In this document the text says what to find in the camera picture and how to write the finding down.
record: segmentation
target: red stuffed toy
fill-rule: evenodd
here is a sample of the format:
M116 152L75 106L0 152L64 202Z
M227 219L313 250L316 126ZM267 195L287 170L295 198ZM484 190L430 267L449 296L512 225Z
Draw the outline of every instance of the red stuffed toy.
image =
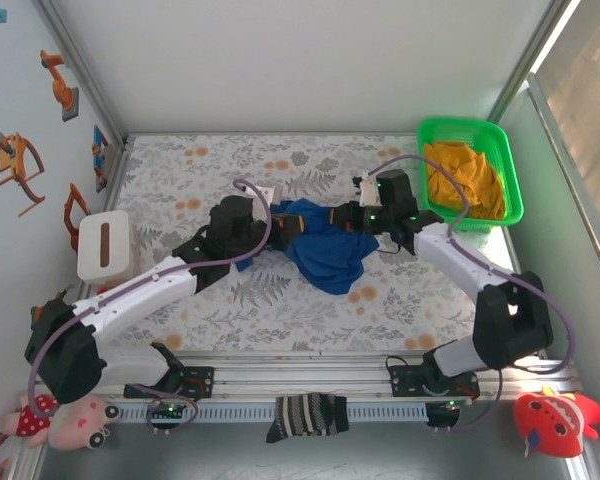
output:
M582 453L582 435L598 438L600 404L580 394L527 393L516 400L513 417L518 433L529 448L545 455L573 458Z

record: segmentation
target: stuffed toy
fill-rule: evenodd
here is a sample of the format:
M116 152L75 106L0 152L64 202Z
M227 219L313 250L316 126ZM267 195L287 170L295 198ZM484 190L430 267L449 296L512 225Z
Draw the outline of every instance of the stuffed toy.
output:
M513 406L518 433L529 449L545 455L573 458L582 453L582 436L598 438L593 426L600 427L600 404L584 395L555 395L548 388L544 395L527 393Z
M36 405L48 412L56 405L50 395L37 395ZM99 448L109 431L105 425L120 416L120 409L109 405L96 395L85 395L80 400L61 405L51 418L39 418L33 414L27 395L20 397L22 410L9 413L0 421L0 432L5 435L28 437L27 446L35 448L47 439L57 450L75 450L82 447Z

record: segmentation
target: black and white sock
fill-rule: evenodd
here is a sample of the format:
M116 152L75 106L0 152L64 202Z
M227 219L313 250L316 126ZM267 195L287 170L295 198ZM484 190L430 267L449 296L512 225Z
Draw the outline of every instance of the black and white sock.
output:
M275 419L267 443L288 437L336 435L349 430L347 399L326 393L276 398Z

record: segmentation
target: green plastic basket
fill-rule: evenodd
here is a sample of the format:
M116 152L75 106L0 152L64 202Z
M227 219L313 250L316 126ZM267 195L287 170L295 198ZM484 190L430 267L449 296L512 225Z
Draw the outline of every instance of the green plastic basket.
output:
M461 230L489 230L494 226L509 226L520 221L524 213L520 186L513 165L511 149L507 134L497 125L484 120L471 120L464 118L434 117L423 121L418 126L418 146L420 155L424 156L424 144L434 142L464 142L476 152L484 153L487 161L500 175L504 187L504 201L506 212L502 220L484 220L465 217L458 224ZM427 166L421 165L422 176L422 205L451 221L460 213L429 200L427 191Z

